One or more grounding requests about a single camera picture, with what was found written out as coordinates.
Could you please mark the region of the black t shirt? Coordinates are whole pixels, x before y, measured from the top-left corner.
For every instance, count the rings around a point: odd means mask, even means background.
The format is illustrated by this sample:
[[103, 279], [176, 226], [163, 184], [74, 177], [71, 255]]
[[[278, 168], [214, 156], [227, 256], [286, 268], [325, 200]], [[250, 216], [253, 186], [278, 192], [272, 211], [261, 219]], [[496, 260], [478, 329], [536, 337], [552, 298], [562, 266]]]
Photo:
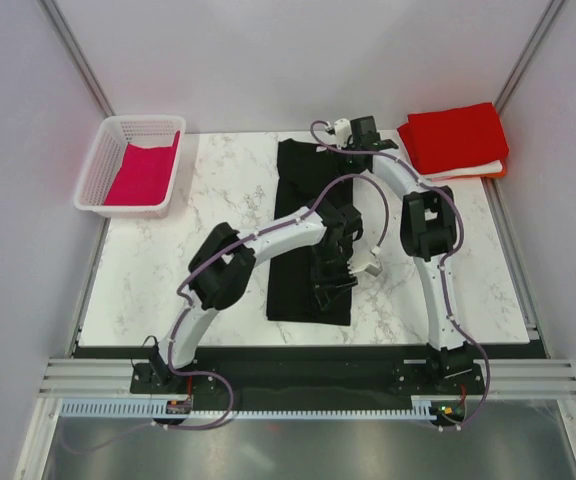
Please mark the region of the black t shirt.
[[[279, 219], [314, 201], [334, 179], [344, 175], [345, 155], [320, 150], [294, 139], [281, 141], [277, 150], [279, 175], [274, 217]], [[320, 309], [311, 282], [315, 257], [304, 247], [270, 262], [266, 314], [270, 321], [351, 324], [352, 292], [342, 293], [326, 311]]]

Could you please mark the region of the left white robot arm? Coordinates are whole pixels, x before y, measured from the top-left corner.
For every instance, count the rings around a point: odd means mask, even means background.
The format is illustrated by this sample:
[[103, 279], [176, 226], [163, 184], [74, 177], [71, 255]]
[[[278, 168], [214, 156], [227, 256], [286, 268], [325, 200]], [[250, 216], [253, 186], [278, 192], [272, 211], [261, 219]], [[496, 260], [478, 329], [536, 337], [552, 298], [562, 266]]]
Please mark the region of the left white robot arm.
[[309, 249], [303, 280], [306, 299], [317, 313], [327, 314], [347, 298], [357, 278], [350, 271], [353, 243], [363, 234], [360, 212], [352, 205], [336, 209], [325, 201], [249, 233], [223, 222], [211, 231], [189, 264], [189, 277], [177, 294], [186, 306], [165, 339], [155, 340], [145, 361], [133, 366], [132, 393], [182, 392], [187, 369], [216, 316], [235, 305], [246, 292], [253, 270], [283, 254]]

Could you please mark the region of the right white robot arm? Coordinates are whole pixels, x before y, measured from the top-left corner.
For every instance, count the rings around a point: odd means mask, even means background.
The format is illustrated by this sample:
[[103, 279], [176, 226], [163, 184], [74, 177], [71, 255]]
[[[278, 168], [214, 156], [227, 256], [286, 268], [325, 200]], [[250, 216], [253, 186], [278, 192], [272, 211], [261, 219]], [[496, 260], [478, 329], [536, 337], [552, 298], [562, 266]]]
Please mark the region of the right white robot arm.
[[383, 139], [372, 116], [340, 119], [329, 128], [334, 144], [352, 154], [348, 168], [381, 179], [402, 202], [400, 240], [418, 271], [427, 309], [426, 381], [435, 392], [451, 392], [473, 375], [468, 339], [459, 325], [451, 257], [463, 239], [463, 221], [452, 190], [425, 178]]

